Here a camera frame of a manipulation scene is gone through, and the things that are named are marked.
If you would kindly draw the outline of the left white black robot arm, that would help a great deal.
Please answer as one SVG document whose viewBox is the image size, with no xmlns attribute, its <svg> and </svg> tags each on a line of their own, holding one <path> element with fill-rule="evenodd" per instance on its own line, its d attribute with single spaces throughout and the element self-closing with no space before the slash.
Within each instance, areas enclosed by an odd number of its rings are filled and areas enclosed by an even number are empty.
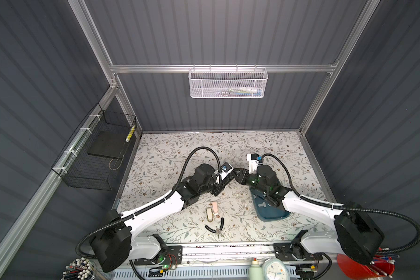
<svg viewBox="0 0 420 280">
<path fill-rule="evenodd" d="M 104 223 L 117 224 L 95 233 L 89 242 L 103 271 L 109 273 L 127 260 L 163 262 L 169 250 L 164 240 L 158 234 L 147 237 L 139 234 L 161 219 L 193 205 L 203 194 L 218 196 L 232 179 L 233 166 L 229 163 L 224 163 L 221 171 L 203 163 L 192 176 L 182 179 L 175 190 L 164 196 L 134 210 L 110 211 Z"/>
</svg>

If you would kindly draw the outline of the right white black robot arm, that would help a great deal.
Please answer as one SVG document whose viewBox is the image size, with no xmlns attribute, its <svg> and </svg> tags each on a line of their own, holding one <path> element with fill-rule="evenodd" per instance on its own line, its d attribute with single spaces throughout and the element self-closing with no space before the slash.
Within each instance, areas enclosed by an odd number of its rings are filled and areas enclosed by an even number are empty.
<svg viewBox="0 0 420 280">
<path fill-rule="evenodd" d="M 309 253 L 337 253 L 368 265 L 384 240 L 384 233 L 367 212 L 342 210 L 340 205 L 300 197 L 293 189 L 281 185 L 268 165 L 259 166 L 255 173 L 244 168 L 235 168 L 233 172 L 239 184 L 248 186 L 268 206 L 307 216 L 328 227 L 318 233 L 308 230 L 298 233 L 294 253 L 299 259 Z"/>
</svg>

